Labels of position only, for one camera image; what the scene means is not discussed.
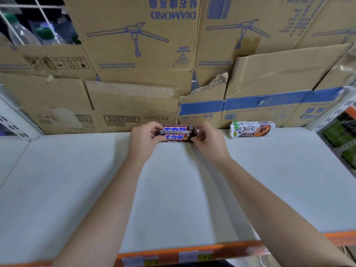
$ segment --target green bottle cap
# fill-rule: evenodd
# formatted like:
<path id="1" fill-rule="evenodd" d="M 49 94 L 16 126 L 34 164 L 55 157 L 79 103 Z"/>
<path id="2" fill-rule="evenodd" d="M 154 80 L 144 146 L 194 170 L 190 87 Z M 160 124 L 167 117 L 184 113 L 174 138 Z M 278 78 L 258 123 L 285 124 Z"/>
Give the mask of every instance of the green bottle cap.
<path id="1" fill-rule="evenodd" d="M 49 27 L 39 27 L 36 29 L 36 32 L 42 40 L 52 40 L 55 38 L 55 35 Z"/>
<path id="2" fill-rule="evenodd" d="M 18 22 L 19 20 L 17 19 L 17 17 L 12 14 L 12 13 L 4 13 L 4 16 L 6 17 L 7 21 L 10 23 L 10 24 L 13 24 L 13 23 L 16 23 Z"/>
<path id="3" fill-rule="evenodd" d="M 81 45 L 82 44 L 82 42 L 79 40 L 79 36 L 78 36 L 77 33 L 72 33 L 70 38 L 72 39 L 74 44 L 77 44 L 77 45 Z"/>

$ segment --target person's right hand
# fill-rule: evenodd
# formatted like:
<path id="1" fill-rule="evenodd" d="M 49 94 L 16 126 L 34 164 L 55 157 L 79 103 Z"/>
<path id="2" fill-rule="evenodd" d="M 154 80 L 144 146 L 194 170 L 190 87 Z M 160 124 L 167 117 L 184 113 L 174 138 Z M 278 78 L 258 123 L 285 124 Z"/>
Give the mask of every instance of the person's right hand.
<path id="1" fill-rule="evenodd" d="M 216 164 L 231 158 L 221 131 L 212 127 L 208 122 L 200 123 L 194 128 L 199 132 L 191 141 L 195 143 L 208 161 Z"/>

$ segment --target barcode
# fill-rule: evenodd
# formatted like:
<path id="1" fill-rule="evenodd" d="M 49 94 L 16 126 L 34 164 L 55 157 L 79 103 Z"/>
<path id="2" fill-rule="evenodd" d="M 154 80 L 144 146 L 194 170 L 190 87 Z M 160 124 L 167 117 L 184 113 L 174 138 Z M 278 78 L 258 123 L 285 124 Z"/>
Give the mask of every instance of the barcode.
<path id="1" fill-rule="evenodd" d="M 80 122 L 92 122 L 90 115 L 75 115 Z"/>
<path id="2" fill-rule="evenodd" d="M 227 19 L 232 0 L 209 0 L 207 19 Z"/>
<path id="3" fill-rule="evenodd" d="M 237 113 L 228 113 L 228 114 L 225 114 L 225 120 L 233 120 L 233 119 L 236 119 L 236 116 L 238 114 Z"/>
<path id="4" fill-rule="evenodd" d="M 140 117 L 118 116 L 118 115 L 103 115 L 106 122 L 131 122 L 139 123 Z"/>

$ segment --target blue stripe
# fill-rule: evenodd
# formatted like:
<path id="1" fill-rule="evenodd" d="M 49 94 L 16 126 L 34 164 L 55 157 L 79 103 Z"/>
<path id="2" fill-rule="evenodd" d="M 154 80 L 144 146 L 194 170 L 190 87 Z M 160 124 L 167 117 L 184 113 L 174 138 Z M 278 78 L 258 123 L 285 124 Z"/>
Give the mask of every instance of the blue stripe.
<path id="1" fill-rule="evenodd" d="M 313 91 L 303 101 L 303 103 L 316 103 L 316 102 L 334 101 L 338 97 L 339 92 L 342 89 L 343 89 L 343 87 L 335 87 L 335 88 L 331 88 L 331 89 Z"/>
<path id="2" fill-rule="evenodd" d="M 181 104 L 179 115 L 220 112 L 221 109 L 223 108 L 223 103 L 224 102 L 222 100 L 216 100 L 216 101 Z"/>
<path id="3" fill-rule="evenodd" d="M 311 91 L 300 91 L 274 95 L 251 96 L 247 98 L 230 98 L 224 102 L 222 110 L 239 110 L 242 108 L 257 108 L 301 103 L 310 93 Z"/>

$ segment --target candy bar wrapper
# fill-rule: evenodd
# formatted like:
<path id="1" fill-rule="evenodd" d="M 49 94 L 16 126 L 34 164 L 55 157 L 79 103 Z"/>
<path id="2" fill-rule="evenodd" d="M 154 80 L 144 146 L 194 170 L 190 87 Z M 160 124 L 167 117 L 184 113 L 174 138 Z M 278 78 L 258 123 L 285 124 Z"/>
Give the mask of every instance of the candy bar wrapper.
<path id="1" fill-rule="evenodd" d="M 230 125 L 230 135 L 234 138 L 269 136 L 276 125 L 272 122 L 237 122 Z"/>
<path id="2" fill-rule="evenodd" d="M 163 135 L 167 142 L 192 142 L 190 139 L 197 135 L 194 126 L 163 125 L 162 130 L 157 130 L 156 135 Z"/>

